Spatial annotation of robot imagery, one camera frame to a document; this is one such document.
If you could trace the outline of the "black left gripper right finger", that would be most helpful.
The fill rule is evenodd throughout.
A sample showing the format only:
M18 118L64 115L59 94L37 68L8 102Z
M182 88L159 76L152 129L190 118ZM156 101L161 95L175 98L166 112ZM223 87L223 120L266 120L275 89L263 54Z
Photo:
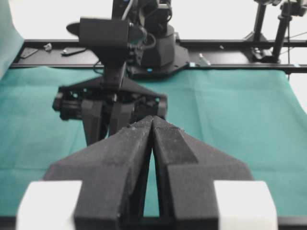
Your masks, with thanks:
M253 181L248 166L157 116L152 132L161 216L174 230L218 229L213 182Z

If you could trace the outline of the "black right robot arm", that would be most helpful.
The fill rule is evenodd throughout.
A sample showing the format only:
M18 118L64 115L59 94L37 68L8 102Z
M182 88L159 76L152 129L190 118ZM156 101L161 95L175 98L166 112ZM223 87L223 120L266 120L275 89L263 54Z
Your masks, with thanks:
M167 96L135 79L165 77L188 64L172 16L169 0L116 0L111 19L82 17L67 25L103 66L96 78L59 87L53 102L62 120L83 122L87 145L149 115L166 117Z

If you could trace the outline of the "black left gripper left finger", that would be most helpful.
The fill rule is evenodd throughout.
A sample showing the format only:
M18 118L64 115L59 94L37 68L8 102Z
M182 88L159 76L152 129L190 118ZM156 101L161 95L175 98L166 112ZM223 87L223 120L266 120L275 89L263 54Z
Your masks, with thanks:
M148 116L47 169L45 181L80 180L74 212L78 230L119 230L143 216L152 147Z

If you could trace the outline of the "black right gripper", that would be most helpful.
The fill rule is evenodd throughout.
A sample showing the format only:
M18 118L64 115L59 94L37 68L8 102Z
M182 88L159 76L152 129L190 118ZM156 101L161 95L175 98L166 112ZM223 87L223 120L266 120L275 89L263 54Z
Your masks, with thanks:
M80 119L87 145L101 140L102 114L110 119L109 136L133 120L167 114L167 96L128 77L127 64L107 65L97 77L58 88L52 108L63 120Z

